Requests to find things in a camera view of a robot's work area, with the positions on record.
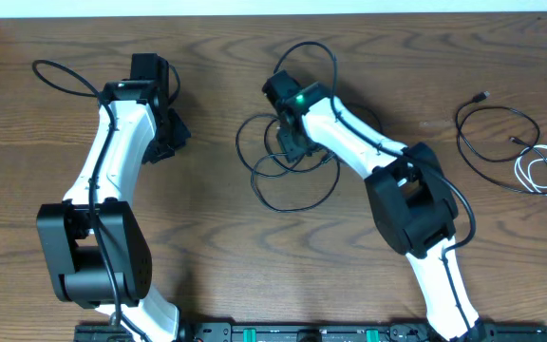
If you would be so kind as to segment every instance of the white wall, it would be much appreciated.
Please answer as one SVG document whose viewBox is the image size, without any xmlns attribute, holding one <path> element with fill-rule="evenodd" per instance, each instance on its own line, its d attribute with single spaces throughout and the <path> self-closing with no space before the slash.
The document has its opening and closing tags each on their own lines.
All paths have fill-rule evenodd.
<svg viewBox="0 0 547 342">
<path fill-rule="evenodd" d="M 547 11 L 547 0 L 0 0 L 0 18 L 482 11 Z"/>
</svg>

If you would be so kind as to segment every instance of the coiled black cable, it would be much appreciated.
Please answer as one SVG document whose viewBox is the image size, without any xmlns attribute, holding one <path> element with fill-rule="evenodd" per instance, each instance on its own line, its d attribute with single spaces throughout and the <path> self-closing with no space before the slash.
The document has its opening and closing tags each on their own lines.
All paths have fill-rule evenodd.
<svg viewBox="0 0 547 342">
<path fill-rule="evenodd" d="M 457 129 L 457 139 L 456 139 L 456 141 L 457 141 L 457 150 L 459 151 L 460 156 L 462 156 L 465 163 L 477 175 L 481 176 L 485 180 L 487 180 L 487 181 L 489 181 L 489 182 L 491 182 L 491 183 L 493 183 L 493 184 L 495 184 L 499 187 L 502 187 L 506 190 L 513 191 L 513 192 L 516 192 L 516 193 L 519 193 L 519 194 L 544 195 L 544 196 L 547 195 L 547 191 L 539 192 L 539 191 L 529 191 L 529 190 L 519 189 L 519 188 L 514 187 L 510 184 L 504 183 L 500 180 L 494 180 L 491 177 L 489 177 L 489 176 L 485 175 L 484 173 L 482 173 L 482 171 L 480 171 L 476 166 L 474 166 L 474 164 L 472 162 L 470 162 L 470 160 L 467 159 L 467 157 L 463 153 L 461 141 L 463 141 L 465 143 L 465 145 L 470 149 L 470 151 L 472 151 L 472 153 L 474 153 L 474 155 L 476 157 L 478 157 L 479 159 L 481 159 L 483 161 L 486 161 L 486 162 L 513 162 L 517 158 L 520 158 L 520 157 L 524 156 L 525 154 L 533 151 L 533 152 L 536 152 L 543 159 L 543 161 L 545 162 L 545 164 L 547 166 L 547 158 L 541 152 L 539 152 L 537 148 L 535 148 L 535 145 L 538 144 L 539 137 L 541 136 L 541 130 L 539 129 L 539 125 L 530 116 L 528 116 L 527 114 L 521 112 L 520 110 L 512 108 L 512 107 L 508 107 L 508 106 L 505 106 L 505 105 L 484 105 L 484 106 L 480 106 L 478 108 L 475 108 L 475 109 L 469 111 L 467 114 L 465 114 L 462 121 L 460 122 L 460 119 L 459 119 L 460 118 L 460 113 L 463 111 L 464 108 L 468 107 L 471 104 L 480 103 L 480 102 L 484 101 L 488 96 L 489 96 L 489 93 L 486 92 L 486 91 L 484 91 L 482 93 L 479 93 L 476 96 L 474 96 L 471 101 L 468 101 L 464 104 L 461 104 L 459 106 L 459 108 L 457 109 L 457 111 L 455 112 L 455 127 Z M 524 141 L 522 141 L 521 139 L 519 139 L 517 137 L 510 137 L 510 142 L 525 146 L 526 148 L 522 152 L 518 153 L 515 156 L 511 156 L 511 157 L 507 157 L 507 158 L 500 158 L 500 159 L 487 158 L 487 157 L 484 157 L 481 153 L 479 153 L 476 150 L 476 148 L 474 148 L 472 143 L 470 143 L 470 141 L 465 137 L 465 135 L 463 135 L 462 129 L 463 129 L 463 126 L 465 125 L 465 122 L 467 121 L 467 119 L 470 116 L 472 116 L 473 114 L 479 113 L 479 112 L 482 113 L 483 111 L 493 110 L 493 109 L 506 110 L 506 111 L 509 111 L 509 112 L 511 112 L 511 113 L 513 113 L 513 114 L 515 114 L 515 115 L 529 121 L 533 125 L 533 128 L 537 132 L 536 138 L 534 139 L 533 143 L 524 142 Z"/>
<path fill-rule="evenodd" d="M 266 149 L 268 154 L 266 156 L 264 156 L 263 158 L 259 159 L 255 163 L 255 165 L 250 166 L 246 162 L 246 160 L 244 159 L 244 156 L 242 154 L 242 150 L 241 150 L 240 145 L 239 145 L 239 136 L 240 136 L 240 133 L 242 132 L 242 130 L 244 129 L 244 127 L 246 127 L 247 124 L 249 124 L 251 121 L 253 121 L 255 119 L 259 119 L 259 118 L 272 119 L 269 122 L 269 124 L 267 125 L 267 127 L 265 129 L 265 133 L 263 135 L 263 144 L 265 145 L 265 149 Z M 258 198 L 258 200 L 261 202 L 261 204 L 263 204 L 266 208 L 268 208 L 268 209 L 270 209 L 270 210 L 272 210 L 276 213 L 298 213 L 298 212 L 311 210 L 311 209 L 317 207 L 318 205 L 324 203 L 330 197 L 332 192 L 334 191 L 334 189 L 337 186 L 337 183 L 339 181 L 340 175 L 341 175 L 341 162 L 339 161 L 339 159 L 332 152 L 327 151 L 327 153 L 324 155 L 324 157 L 322 157 L 322 159 L 320 160 L 320 162 L 318 164 L 316 164 L 312 167 L 309 167 L 307 169 L 302 169 L 302 170 L 296 170 L 295 169 L 299 165 L 299 163 L 301 161 L 303 161 L 305 156 L 301 156 L 291 166 L 285 165 L 277 157 L 283 157 L 283 156 L 286 156 L 286 154 L 284 154 L 284 153 L 273 153 L 272 148 L 270 147 L 270 144 L 267 140 L 268 132 L 269 132 L 270 127 L 273 124 L 275 124 L 277 121 L 278 121 L 278 118 L 273 114 L 256 114 L 256 115 L 248 118 L 246 121 L 244 121 L 244 123 L 242 123 L 242 125 L 239 127 L 239 129 L 236 132 L 236 152 L 237 152 L 237 156 L 239 157 L 242 164 L 249 171 L 251 171 L 251 188 L 253 189 L 253 192 L 255 193 L 255 196 Z M 282 172 L 280 172 L 278 174 L 266 174 L 266 173 L 262 173 L 262 172 L 257 171 L 258 166 L 267 159 L 272 159 L 280 168 L 282 168 Z M 331 159 L 334 159 L 335 163 L 336 163 L 336 175 L 335 175 L 334 181 L 332 183 L 332 186 L 330 187 L 330 190 L 327 192 L 327 194 L 322 199 L 320 199 L 319 201 L 317 201 L 316 203 L 314 203 L 312 205 L 308 205 L 308 206 L 305 206 L 305 207 L 299 207 L 299 208 L 293 208 L 293 209 L 276 208 L 273 205 L 271 205 L 265 199 L 265 197 L 263 196 L 261 191 L 258 189 L 258 186 L 256 185 L 256 177 L 261 177 L 261 178 L 266 178 L 266 179 L 278 179 L 278 178 L 284 177 L 284 176 L 286 176 L 290 173 L 305 174 L 305 173 L 308 173 L 308 172 L 311 172 L 313 170 L 316 170 L 316 169 L 320 168 L 324 164 L 328 163 Z"/>
</svg>

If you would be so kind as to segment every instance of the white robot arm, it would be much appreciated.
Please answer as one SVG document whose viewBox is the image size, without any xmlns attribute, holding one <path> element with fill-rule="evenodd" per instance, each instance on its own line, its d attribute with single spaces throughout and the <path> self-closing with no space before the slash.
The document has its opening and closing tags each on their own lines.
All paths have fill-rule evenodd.
<svg viewBox="0 0 547 342">
<path fill-rule="evenodd" d="M 455 251 L 445 255 L 450 277 L 442 261 L 443 249 L 455 244 L 452 219 L 457 216 L 457 207 L 450 191 L 434 183 L 435 179 L 427 180 L 418 170 L 411 171 L 416 167 L 409 162 L 398 161 L 382 152 L 402 155 L 408 149 L 356 118 L 338 98 L 334 99 L 335 115 L 330 91 L 324 86 L 316 83 L 301 89 L 282 70 L 268 80 L 263 91 L 282 122 L 277 138 L 289 162 L 300 153 L 324 146 L 356 171 L 367 184 L 377 228 L 395 251 L 406 255 L 415 272 L 432 328 L 447 340 L 466 334 L 467 325 L 474 327 L 479 315 L 468 300 Z M 348 129 L 348 125 L 357 133 Z M 360 135 L 375 142 L 380 149 Z M 417 145 L 411 155 L 416 153 L 428 156 L 430 164 L 438 164 L 424 144 Z M 416 175 L 422 177 L 411 179 Z M 400 188 L 413 181 L 419 181 L 421 189 L 403 195 Z M 462 311 L 449 281 L 453 281 Z"/>
<path fill-rule="evenodd" d="M 135 54 L 130 79 L 107 83 L 101 93 L 106 103 L 100 103 L 99 128 L 79 178 L 63 203 L 44 204 L 37 217 L 55 294 L 63 301 L 112 315 L 115 298 L 99 247 L 79 246 L 75 239 L 94 233 L 87 210 L 90 179 L 109 130 L 114 129 L 93 198 L 118 284 L 121 324 L 135 341 L 174 341 L 179 331 L 179 309 L 151 284 L 151 254 L 131 210 L 141 165 L 172 157 L 190 137 L 169 108 L 174 98 L 168 98 L 168 67 L 156 54 Z"/>
</svg>

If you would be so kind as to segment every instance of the green terminal block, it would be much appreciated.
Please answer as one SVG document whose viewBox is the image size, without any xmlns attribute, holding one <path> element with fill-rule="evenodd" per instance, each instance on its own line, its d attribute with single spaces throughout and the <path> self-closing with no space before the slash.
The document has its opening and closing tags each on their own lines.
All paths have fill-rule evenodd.
<svg viewBox="0 0 547 342">
<path fill-rule="evenodd" d="M 244 329 L 244 342 L 256 342 L 256 329 Z"/>
<path fill-rule="evenodd" d="M 379 342 L 379 331 L 367 330 L 367 342 Z M 244 331 L 244 342 L 246 342 L 246 331 Z"/>
</svg>

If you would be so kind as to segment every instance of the wood grain surface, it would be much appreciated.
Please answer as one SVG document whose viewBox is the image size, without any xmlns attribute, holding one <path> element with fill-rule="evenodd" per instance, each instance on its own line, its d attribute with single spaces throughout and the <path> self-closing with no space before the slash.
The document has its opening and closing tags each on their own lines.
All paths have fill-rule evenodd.
<svg viewBox="0 0 547 342">
<path fill-rule="evenodd" d="M 343 167 L 333 196 L 307 213 L 270 212 L 251 191 L 236 130 L 271 112 L 260 88 L 280 55 L 304 40 L 336 53 L 344 101 L 374 108 L 389 137 L 432 146 L 469 198 L 479 231 L 459 262 L 481 316 L 547 324 L 547 198 L 509 193 L 472 173 L 452 123 L 459 103 L 488 90 L 489 104 L 537 120 L 547 143 L 547 13 L 0 20 L 0 340 L 68 341 L 78 322 L 104 320 L 57 301 L 35 228 L 39 206 L 61 200 L 78 176 L 97 108 L 42 84 L 30 63 L 63 63 L 101 87 L 128 77 L 134 52 L 157 52 L 177 67 L 175 108 L 193 133 L 176 157 L 142 169 L 135 193 L 164 296 L 188 316 L 236 321 L 424 318 L 415 276 L 374 228 L 351 170 Z M 285 67 L 303 82 L 331 76 L 316 48 L 298 50 Z M 265 153 L 265 124 L 242 135 L 249 162 Z M 503 112 L 475 116 L 465 132 L 498 156 L 517 150 L 510 135 L 534 135 Z M 511 164 L 477 165 L 515 181 Z M 259 184 L 272 203 L 292 207 L 324 194 L 333 171 Z M 463 237 L 463 213 L 456 223 Z"/>
</svg>

